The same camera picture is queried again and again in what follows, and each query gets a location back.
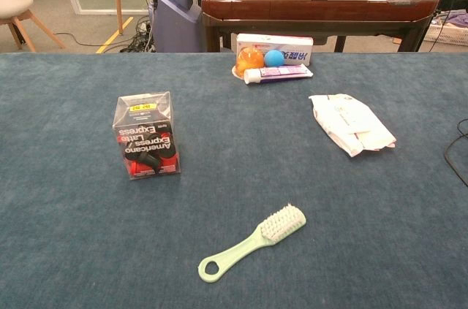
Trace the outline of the white plastic basket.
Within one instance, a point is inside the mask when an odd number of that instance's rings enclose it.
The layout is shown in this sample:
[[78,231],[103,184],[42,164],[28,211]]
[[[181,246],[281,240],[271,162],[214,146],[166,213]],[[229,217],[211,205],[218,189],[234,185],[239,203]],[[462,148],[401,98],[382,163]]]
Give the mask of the white plastic basket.
[[458,27],[441,20],[433,20],[424,37],[428,42],[439,42],[468,47],[468,28]]

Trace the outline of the white toothpaste carton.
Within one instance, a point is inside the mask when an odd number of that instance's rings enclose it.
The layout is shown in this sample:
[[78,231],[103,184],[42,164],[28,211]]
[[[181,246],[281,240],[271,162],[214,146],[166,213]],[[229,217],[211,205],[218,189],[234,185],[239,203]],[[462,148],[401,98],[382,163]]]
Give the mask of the white toothpaste carton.
[[269,50],[280,50],[284,54],[284,65],[310,65],[313,39],[267,34],[238,34],[237,55],[244,47],[255,47],[265,55]]

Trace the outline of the dark wooden mahjong table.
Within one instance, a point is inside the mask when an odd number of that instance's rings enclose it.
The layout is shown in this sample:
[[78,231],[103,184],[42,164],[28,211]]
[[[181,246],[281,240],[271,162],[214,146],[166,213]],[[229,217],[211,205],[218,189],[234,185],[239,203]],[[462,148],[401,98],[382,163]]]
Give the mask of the dark wooden mahjong table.
[[219,51],[222,33],[296,35],[318,45],[336,36],[385,35],[399,51],[419,49],[439,0],[201,0],[207,50]]

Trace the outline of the white wet wipes pack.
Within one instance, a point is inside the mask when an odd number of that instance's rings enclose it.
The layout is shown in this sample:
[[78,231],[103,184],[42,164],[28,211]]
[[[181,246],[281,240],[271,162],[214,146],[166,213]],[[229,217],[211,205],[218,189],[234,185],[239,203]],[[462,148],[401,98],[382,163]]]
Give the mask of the white wet wipes pack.
[[363,102],[348,94],[312,95],[312,112],[324,132],[349,156],[396,147],[396,138]]

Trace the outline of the blue table cloth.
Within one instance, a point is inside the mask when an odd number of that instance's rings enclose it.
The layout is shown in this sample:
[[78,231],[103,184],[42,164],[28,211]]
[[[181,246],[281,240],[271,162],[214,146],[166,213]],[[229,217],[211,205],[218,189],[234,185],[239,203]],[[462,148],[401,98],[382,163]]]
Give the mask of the blue table cloth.
[[[0,309],[468,309],[468,53],[318,53],[244,85],[231,53],[0,54]],[[132,180],[118,97],[168,91],[180,172]],[[349,156],[312,95],[396,138]],[[306,225],[198,265],[291,204]]]

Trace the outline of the clear coffee capsule box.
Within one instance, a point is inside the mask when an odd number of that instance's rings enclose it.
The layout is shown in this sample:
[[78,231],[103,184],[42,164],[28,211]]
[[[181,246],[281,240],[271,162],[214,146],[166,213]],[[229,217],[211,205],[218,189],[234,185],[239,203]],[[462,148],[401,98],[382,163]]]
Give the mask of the clear coffee capsule box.
[[170,92],[118,97],[113,132],[130,179],[180,172]]

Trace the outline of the purple robot base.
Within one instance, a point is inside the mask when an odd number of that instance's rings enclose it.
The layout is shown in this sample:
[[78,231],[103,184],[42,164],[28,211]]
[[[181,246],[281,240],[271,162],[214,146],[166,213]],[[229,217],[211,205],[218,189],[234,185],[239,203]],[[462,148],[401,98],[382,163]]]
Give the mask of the purple robot base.
[[202,11],[194,0],[157,0],[154,44],[159,53],[205,51]]

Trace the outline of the orange jelly cup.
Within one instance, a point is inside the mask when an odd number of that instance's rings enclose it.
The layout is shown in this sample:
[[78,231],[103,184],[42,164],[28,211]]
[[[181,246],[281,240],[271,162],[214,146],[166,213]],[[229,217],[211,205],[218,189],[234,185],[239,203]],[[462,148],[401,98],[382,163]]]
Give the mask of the orange jelly cup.
[[260,50],[255,47],[244,47],[237,55],[235,74],[239,78],[243,78],[247,69],[259,69],[264,66],[264,55]]

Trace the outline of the blue ball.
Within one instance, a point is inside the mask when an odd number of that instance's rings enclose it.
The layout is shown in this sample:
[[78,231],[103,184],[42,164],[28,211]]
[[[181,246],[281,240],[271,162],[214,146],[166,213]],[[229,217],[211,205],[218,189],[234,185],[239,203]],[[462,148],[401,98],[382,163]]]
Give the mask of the blue ball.
[[284,54],[280,50],[269,50],[264,55],[264,64],[266,67],[283,66],[284,63],[285,63]]

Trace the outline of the pale green scrubbing brush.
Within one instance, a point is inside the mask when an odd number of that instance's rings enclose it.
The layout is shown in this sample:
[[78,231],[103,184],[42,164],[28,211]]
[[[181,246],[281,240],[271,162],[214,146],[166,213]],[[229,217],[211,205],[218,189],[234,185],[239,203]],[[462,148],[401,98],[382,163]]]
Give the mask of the pale green scrubbing brush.
[[198,275],[206,283],[218,281],[234,264],[259,248],[273,246],[306,225],[303,212],[288,204],[268,216],[240,243],[204,258],[198,265]]

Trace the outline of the purple cloth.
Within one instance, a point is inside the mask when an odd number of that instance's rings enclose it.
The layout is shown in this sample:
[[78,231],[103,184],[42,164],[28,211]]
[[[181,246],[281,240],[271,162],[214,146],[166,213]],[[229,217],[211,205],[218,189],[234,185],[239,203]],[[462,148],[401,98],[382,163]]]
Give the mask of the purple cloth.
[[452,10],[445,22],[459,28],[468,28],[468,12],[465,9]]

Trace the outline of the white purple toothpaste tube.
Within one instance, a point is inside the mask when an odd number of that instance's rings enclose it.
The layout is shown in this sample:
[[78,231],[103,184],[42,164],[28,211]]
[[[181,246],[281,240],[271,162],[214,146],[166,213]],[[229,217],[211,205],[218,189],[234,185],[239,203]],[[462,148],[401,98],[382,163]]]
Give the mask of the white purple toothpaste tube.
[[244,82],[247,85],[311,77],[313,77],[313,73],[304,64],[264,67],[259,69],[247,69],[244,71]]

